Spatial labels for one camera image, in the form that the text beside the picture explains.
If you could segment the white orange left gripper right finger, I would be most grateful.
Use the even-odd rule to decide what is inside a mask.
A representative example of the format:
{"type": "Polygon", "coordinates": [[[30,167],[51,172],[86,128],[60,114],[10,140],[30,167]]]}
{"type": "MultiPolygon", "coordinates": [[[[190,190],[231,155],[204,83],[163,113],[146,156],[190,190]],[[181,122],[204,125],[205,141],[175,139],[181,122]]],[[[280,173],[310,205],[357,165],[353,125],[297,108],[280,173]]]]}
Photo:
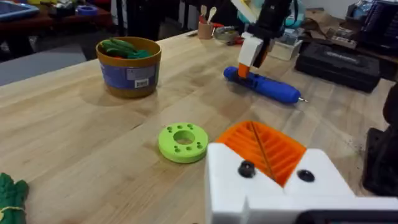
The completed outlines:
{"type": "Polygon", "coordinates": [[[354,197],[344,178],[321,149],[307,149],[282,132],[252,122],[257,149],[252,162],[291,195],[354,197]]]}

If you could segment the white orange left gripper left finger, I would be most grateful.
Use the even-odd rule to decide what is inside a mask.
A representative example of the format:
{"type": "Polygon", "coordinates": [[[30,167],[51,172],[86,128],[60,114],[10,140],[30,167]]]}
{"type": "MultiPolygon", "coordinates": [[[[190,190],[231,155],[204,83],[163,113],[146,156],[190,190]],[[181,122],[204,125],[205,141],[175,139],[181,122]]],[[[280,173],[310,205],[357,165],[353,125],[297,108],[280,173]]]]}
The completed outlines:
{"type": "Polygon", "coordinates": [[[206,222],[245,223],[244,206],[253,198],[281,196],[266,157],[266,144],[280,132],[255,121],[243,121],[207,147],[206,222]]]}

